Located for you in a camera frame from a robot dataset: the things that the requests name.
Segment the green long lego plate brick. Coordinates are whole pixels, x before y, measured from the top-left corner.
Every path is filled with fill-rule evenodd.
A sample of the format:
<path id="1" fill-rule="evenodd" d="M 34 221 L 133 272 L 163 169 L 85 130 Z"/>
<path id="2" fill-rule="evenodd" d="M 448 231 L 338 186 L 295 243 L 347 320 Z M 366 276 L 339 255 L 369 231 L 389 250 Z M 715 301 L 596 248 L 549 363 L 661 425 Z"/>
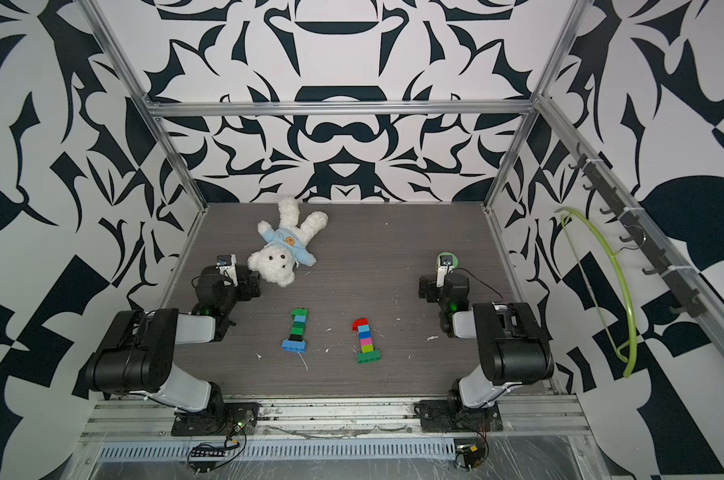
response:
<path id="1" fill-rule="evenodd" d="M 381 352 L 379 350 L 363 351 L 357 355 L 358 364 L 371 363 L 371 362 L 379 361 L 380 359 L 381 359 Z"/>

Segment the red lego brick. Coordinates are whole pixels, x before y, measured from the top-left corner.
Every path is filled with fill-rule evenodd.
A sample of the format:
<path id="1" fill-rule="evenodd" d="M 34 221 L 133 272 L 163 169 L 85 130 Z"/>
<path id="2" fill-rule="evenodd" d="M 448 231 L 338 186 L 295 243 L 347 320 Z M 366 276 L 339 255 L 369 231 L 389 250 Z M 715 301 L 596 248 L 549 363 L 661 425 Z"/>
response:
<path id="1" fill-rule="evenodd" d="M 368 320 L 367 320 L 366 318 L 360 318 L 360 319 L 357 319 L 357 320 L 355 320 L 355 321 L 353 322 L 353 324 L 352 324 L 352 330 L 353 330 L 354 332 L 359 332 L 361 327 L 363 327 L 363 326 L 368 326 L 368 325 L 369 325 L 369 323 L 368 323 Z"/>

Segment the light green tall lego brick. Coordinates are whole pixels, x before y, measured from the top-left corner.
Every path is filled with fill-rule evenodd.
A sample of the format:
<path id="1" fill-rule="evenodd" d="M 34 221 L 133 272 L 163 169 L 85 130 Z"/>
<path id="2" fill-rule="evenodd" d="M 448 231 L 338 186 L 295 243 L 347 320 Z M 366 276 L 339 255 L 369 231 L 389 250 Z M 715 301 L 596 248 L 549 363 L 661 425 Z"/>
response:
<path id="1" fill-rule="evenodd" d="M 303 316 L 303 317 L 305 317 L 306 320 L 307 320 L 307 318 L 308 318 L 308 310 L 307 310 L 307 309 L 294 309 L 294 310 L 291 312 L 291 316 L 292 316 L 292 318 L 297 317 L 297 316 Z"/>

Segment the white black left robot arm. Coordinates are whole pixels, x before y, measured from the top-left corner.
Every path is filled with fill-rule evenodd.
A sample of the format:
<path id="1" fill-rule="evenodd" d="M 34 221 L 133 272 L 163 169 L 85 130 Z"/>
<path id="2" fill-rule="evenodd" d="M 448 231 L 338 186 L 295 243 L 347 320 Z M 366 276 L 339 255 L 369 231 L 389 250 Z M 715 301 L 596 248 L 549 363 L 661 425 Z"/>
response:
<path id="1" fill-rule="evenodd" d="M 239 302 L 261 295 L 260 274 L 240 264 L 208 266 L 192 280 L 197 303 L 189 313 L 177 308 L 118 312 L 89 358 L 84 379 L 106 396 L 141 395 L 185 415 L 220 418 L 220 388 L 175 364 L 179 345 L 220 342 L 235 323 Z"/>

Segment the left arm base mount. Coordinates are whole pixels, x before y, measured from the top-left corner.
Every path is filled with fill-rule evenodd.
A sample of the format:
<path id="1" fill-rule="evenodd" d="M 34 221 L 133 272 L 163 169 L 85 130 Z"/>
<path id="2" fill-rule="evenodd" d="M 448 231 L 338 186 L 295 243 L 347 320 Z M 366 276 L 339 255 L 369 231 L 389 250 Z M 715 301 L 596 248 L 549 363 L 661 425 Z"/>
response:
<path id="1" fill-rule="evenodd" d="M 257 425 L 261 404 L 258 402 L 224 402 L 213 399 L 196 413 L 177 413 L 171 429 L 173 437 L 233 436 L 249 433 Z"/>

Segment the long blue lego brick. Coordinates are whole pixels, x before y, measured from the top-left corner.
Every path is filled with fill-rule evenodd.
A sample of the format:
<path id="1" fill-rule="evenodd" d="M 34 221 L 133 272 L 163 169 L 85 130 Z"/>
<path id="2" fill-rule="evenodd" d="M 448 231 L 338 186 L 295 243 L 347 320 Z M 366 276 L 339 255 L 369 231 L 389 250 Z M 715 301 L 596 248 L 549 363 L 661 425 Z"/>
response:
<path id="1" fill-rule="evenodd" d="M 287 352 L 304 353 L 306 342 L 286 339 L 282 342 L 282 349 Z"/>

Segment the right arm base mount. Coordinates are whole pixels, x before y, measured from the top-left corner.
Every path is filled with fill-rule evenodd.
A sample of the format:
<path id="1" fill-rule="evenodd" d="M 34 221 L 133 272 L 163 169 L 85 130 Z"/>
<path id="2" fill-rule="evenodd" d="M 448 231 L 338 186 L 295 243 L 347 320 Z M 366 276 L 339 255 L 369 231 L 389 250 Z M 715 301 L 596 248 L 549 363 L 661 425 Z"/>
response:
<path id="1" fill-rule="evenodd" d="M 414 414 L 421 429 L 429 433 L 447 432 L 501 432 L 503 422 L 497 406 L 468 408 L 463 406 L 455 392 L 446 400 L 421 400 L 414 405 Z"/>

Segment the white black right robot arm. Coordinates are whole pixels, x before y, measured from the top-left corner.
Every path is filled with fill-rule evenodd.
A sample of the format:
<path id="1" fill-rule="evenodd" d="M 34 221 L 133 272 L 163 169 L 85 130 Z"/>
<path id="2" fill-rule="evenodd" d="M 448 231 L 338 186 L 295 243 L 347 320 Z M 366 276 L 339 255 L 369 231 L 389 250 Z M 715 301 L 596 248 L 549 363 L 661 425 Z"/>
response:
<path id="1" fill-rule="evenodd" d="M 548 335 L 529 304 L 472 304 L 469 293 L 469 279 L 460 273 L 419 279 L 418 296 L 439 306 L 441 330 L 477 342 L 478 366 L 456 380 L 448 394 L 455 413 L 491 408 L 505 394 L 551 378 L 555 366 Z"/>

